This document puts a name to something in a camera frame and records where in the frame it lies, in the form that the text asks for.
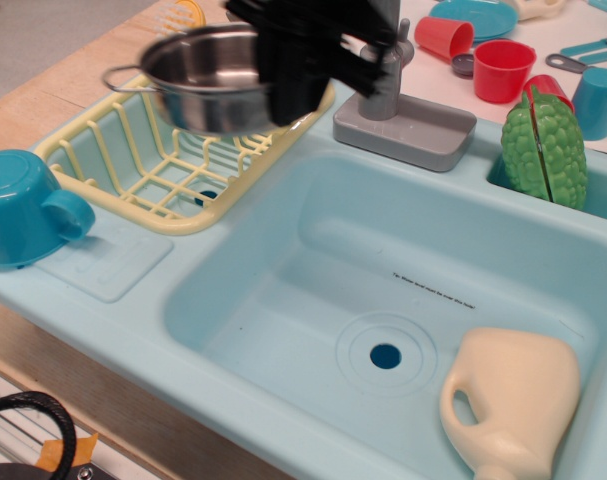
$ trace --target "red cup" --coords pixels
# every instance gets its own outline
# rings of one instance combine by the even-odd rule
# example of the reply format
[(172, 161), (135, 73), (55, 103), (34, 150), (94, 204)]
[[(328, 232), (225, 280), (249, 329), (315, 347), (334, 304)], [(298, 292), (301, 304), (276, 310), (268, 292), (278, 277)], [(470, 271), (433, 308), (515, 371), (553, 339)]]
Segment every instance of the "red cup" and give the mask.
[(470, 50), (474, 42), (474, 26), (470, 22), (448, 18), (423, 17), (416, 24), (414, 40), (421, 48), (451, 60)]
[(474, 93), (490, 103), (509, 103), (523, 91), (536, 61), (533, 48), (512, 40), (490, 40), (474, 50)]
[(574, 113), (574, 104), (572, 103), (572, 100), (567, 98), (567, 95), (565, 95), (565, 92), (559, 85), (559, 82), (557, 82), (554, 77), (549, 75), (536, 75), (525, 83), (523, 90), (525, 90), (525, 93), (527, 93), (527, 98), (530, 99), (530, 103), (532, 102), (533, 86), (536, 87), (539, 93), (550, 93), (552, 95), (556, 95), (558, 99), (570, 107), (572, 113)]

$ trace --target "dish drying rack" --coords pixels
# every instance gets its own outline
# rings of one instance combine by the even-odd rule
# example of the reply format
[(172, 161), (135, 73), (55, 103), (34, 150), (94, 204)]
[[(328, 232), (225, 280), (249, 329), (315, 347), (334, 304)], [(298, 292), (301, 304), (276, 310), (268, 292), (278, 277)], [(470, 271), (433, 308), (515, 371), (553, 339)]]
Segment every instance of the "dish drying rack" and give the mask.
[[(138, 75), (125, 86), (145, 87)], [(33, 151), (64, 189), (154, 232), (187, 235), (216, 223), (330, 107), (292, 125), (241, 137), (204, 137), (164, 122), (149, 93), (112, 93)]]

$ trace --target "wooden table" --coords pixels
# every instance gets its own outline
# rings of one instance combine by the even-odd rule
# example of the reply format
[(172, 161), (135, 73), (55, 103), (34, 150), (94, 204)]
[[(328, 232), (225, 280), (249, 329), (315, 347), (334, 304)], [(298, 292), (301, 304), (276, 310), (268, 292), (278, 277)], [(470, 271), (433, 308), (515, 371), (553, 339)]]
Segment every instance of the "wooden table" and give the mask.
[[(226, 21), (218, 0), (199, 3), (208, 23)], [(0, 99), (0, 150), (29, 148), (109, 93), (101, 74), (137, 61), (156, 39), (158, 12), (144, 10)], [(78, 424), (162, 478), (289, 478), (2, 304), (0, 374), (54, 395)]]

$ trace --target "cup handle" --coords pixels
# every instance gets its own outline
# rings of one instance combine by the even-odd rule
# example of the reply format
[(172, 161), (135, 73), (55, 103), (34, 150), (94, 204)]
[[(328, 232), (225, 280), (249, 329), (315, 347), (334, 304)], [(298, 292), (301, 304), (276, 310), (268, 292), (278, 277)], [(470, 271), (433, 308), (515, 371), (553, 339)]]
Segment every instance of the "cup handle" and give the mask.
[(59, 236), (64, 240), (82, 239), (96, 220), (90, 204), (67, 190), (54, 190), (41, 206), (56, 222)]

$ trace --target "blue cup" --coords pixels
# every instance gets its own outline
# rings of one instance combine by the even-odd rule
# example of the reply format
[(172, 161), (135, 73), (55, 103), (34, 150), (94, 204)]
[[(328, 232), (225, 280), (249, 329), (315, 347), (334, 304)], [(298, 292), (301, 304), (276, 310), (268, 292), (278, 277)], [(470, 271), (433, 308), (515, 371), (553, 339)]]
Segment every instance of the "blue cup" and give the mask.
[(606, 68), (588, 68), (583, 72), (572, 103), (583, 139), (601, 140), (607, 137)]
[(62, 190), (38, 156), (0, 151), (0, 266), (34, 263), (83, 238), (94, 220), (90, 205)]

